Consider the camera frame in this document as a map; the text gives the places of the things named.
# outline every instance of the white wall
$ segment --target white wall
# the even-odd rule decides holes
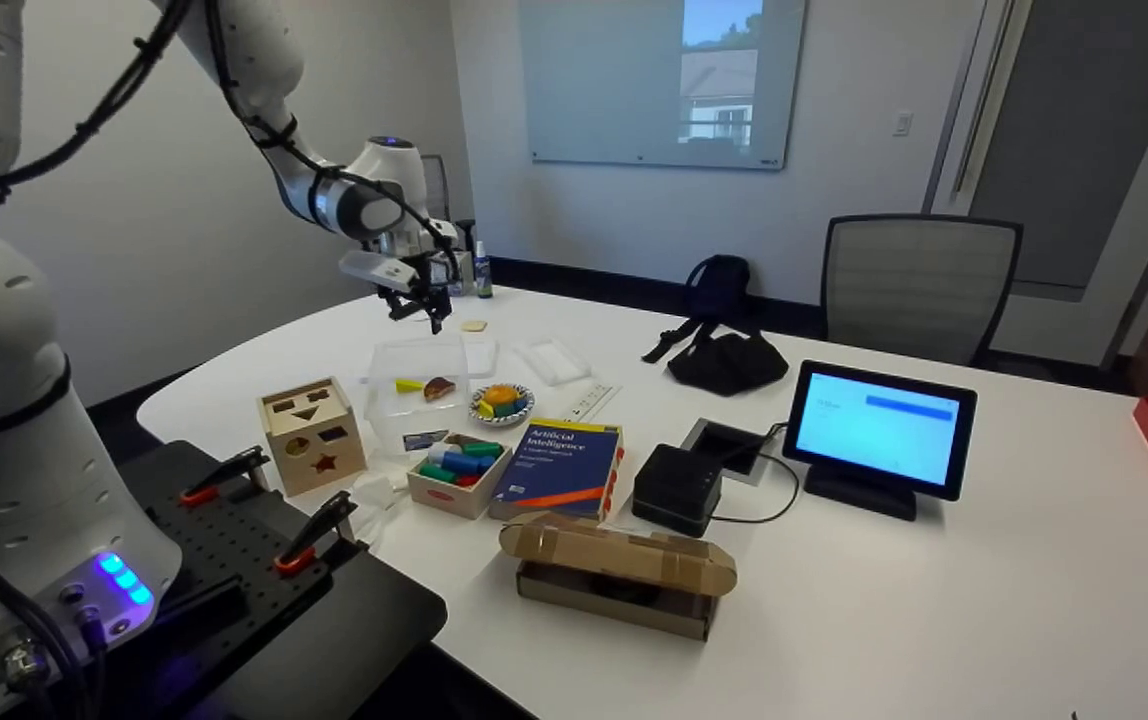
[[[820,301],[836,211],[920,207],[975,19],[959,0],[810,0],[779,175],[529,158],[520,0],[452,0],[480,234],[495,254],[683,279],[740,253],[761,293]]]
[[[352,158],[400,131],[448,157],[466,199],[448,0],[281,0],[305,46],[305,136]],[[23,157],[66,136],[129,62],[150,0],[30,0]],[[355,294],[338,240],[291,219],[201,62],[177,45],[119,118],[0,211],[57,285],[82,398],[208,361],[273,324]]]

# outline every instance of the food item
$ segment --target food item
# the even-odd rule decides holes
[[[487,383],[476,391],[471,410],[476,414],[514,414],[522,410],[531,398],[520,383]]]
[[[418,395],[424,379],[418,375],[396,375],[396,395]]]
[[[424,398],[426,402],[435,402],[435,398],[442,398],[442,395],[452,395],[456,391],[456,383],[448,379],[448,375],[433,375],[426,383],[424,383]]]

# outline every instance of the black box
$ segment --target black box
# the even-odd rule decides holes
[[[657,442],[637,477],[631,512],[651,524],[705,535],[705,524],[720,502],[720,472],[724,468],[713,457]]]

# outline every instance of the blue light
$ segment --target blue light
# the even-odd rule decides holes
[[[139,587],[139,575],[137,575],[137,573],[119,573],[117,583],[119,583],[123,590],[130,590],[130,587]]]
[[[99,569],[117,575],[123,573],[123,556],[99,556]]]
[[[137,607],[150,605],[156,595],[139,583],[137,590],[129,590]]]

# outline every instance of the wooden box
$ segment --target wooden box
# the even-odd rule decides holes
[[[520,561],[520,595],[708,638],[735,583],[724,547],[688,535],[623,535],[566,514],[514,514],[499,547]]]
[[[284,496],[363,472],[363,438],[336,379],[264,395],[261,427]]]

